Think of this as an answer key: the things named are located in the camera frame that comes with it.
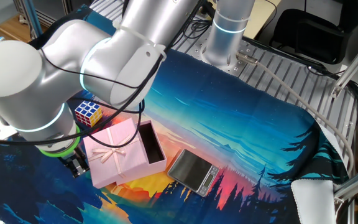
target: wooden floor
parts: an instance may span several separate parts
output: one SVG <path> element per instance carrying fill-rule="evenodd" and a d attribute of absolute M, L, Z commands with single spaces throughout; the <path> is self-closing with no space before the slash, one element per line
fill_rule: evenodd
<path fill-rule="evenodd" d="M 48 29 L 44 26 L 41 27 L 43 31 Z M 23 42 L 29 42 L 31 40 L 29 26 L 19 22 L 19 15 L 16 15 L 12 19 L 2 23 L 0 28 L 4 29 L 6 32 L 12 34 Z"/>

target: pink gift box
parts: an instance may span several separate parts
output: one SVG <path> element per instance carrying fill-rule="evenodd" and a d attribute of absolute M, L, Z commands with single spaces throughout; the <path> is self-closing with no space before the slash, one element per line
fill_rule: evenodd
<path fill-rule="evenodd" d="M 132 119 L 99 131 L 93 136 L 110 145 L 121 145 L 135 133 Z M 84 138 L 92 183 L 102 188 L 111 183 L 123 184 L 165 170 L 167 158 L 151 121 L 140 124 L 135 139 L 127 146 L 113 149 L 90 137 Z"/>

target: digital kitchen scale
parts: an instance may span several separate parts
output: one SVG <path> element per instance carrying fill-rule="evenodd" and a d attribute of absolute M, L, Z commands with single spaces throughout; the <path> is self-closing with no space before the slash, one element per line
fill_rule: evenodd
<path fill-rule="evenodd" d="M 205 197 L 219 168 L 184 149 L 168 171 L 168 176 Z"/>

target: pink ribbon bow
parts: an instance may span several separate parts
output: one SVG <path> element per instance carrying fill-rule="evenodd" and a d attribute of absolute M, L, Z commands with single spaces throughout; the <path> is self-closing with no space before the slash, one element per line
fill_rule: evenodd
<path fill-rule="evenodd" d="M 108 136 L 109 136 L 109 140 L 111 142 L 111 144 L 114 144 L 113 141 L 112 141 L 112 136 L 111 136 L 111 132 L 110 132 L 110 129 L 108 128 L 107 129 L 107 132 L 108 132 Z M 121 144 L 124 144 L 125 142 L 128 142 L 129 140 L 131 139 L 131 136 L 128 135 L 127 137 L 125 137 L 120 143 L 118 143 L 118 145 L 121 145 Z M 135 142 L 139 141 L 139 138 L 134 138 L 134 140 L 132 140 L 128 145 L 126 146 L 129 146 L 131 144 L 134 144 Z M 100 159 L 100 162 L 101 163 L 104 163 L 106 162 L 112 155 L 113 155 L 113 158 L 114 158 L 114 161 L 116 162 L 116 167 L 117 167 L 117 171 L 118 171 L 118 174 L 124 178 L 125 176 L 122 174 L 122 169 L 121 169 L 121 165 L 119 163 L 119 160 L 118 160 L 118 157 L 117 157 L 117 154 L 121 154 L 123 156 L 126 155 L 125 151 L 124 151 L 124 148 L 126 147 L 121 147 L 121 148 L 107 148 L 107 149 L 93 149 L 92 150 L 92 157 L 90 157 L 88 160 L 89 161 L 93 161 L 95 159 Z"/>

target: table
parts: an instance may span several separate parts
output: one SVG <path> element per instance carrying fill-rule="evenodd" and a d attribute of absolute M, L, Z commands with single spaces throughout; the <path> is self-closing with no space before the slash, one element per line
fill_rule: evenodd
<path fill-rule="evenodd" d="M 281 0 L 270 0 L 270 2 L 278 6 Z M 214 2 L 212 2 L 212 4 L 213 7 L 216 8 L 216 4 Z M 250 16 L 250 21 L 248 22 L 247 28 L 244 31 L 244 37 L 254 39 L 266 24 L 272 13 L 274 13 L 274 10 L 274 6 L 266 0 L 255 0 L 254 8 L 252 8 Z"/>

